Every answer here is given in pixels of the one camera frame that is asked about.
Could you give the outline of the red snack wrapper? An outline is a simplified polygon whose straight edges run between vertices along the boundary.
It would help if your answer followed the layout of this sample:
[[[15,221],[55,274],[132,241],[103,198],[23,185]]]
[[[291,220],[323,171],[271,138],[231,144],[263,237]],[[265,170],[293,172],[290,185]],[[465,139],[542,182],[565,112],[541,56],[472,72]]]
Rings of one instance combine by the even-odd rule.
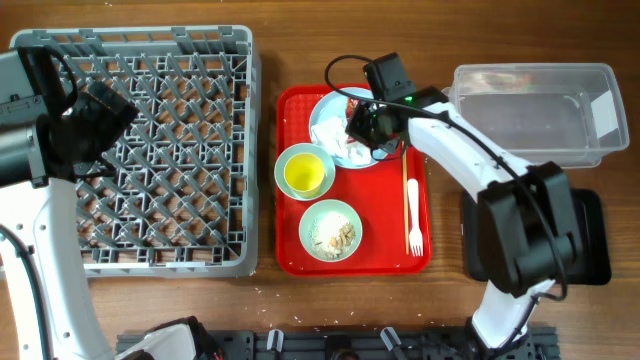
[[[348,112],[354,111],[358,105],[359,105],[359,100],[358,99],[349,98],[347,100],[347,111]]]

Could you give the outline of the white napkin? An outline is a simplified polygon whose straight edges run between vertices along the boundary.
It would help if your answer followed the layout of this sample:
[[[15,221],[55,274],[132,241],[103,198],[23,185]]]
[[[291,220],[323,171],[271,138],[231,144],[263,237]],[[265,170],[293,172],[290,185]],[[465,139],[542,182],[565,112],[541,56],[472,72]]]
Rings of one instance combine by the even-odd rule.
[[[372,163],[368,147],[346,133],[346,119],[332,116],[310,128],[311,140],[342,167],[361,168]]]

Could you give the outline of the yellow plastic cup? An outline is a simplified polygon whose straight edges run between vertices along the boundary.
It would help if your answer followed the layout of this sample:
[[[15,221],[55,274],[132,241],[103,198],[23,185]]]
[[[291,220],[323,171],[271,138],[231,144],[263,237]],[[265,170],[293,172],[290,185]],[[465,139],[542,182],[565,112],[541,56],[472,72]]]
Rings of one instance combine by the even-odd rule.
[[[284,178],[298,196],[314,197],[325,178],[323,161],[312,153],[296,154],[285,164]]]

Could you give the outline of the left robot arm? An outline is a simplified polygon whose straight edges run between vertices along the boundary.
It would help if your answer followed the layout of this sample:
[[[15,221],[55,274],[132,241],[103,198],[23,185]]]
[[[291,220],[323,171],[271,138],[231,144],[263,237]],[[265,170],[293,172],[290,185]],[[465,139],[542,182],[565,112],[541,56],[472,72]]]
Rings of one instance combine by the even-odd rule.
[[[137,108],[108,85],[65,91],[46,47],[1,55],[1,262],[22,359],[113,359],[78,248],[75,167],[100,160]]]

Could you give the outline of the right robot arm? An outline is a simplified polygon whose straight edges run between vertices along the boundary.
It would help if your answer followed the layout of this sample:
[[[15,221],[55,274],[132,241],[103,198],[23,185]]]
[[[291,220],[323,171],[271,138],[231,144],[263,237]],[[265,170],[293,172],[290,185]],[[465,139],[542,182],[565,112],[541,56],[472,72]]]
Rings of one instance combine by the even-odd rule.
[[[557,164],[534,165],[507,152],[435,88],[395,102],[360,98],[346,132],[372,150],[414,148],[475,201],[478,256],[488,282],[470,327],[484,356],[521,342],[541,299],[567,297],[566,271],[579,259],[582,240],[571,187]]]

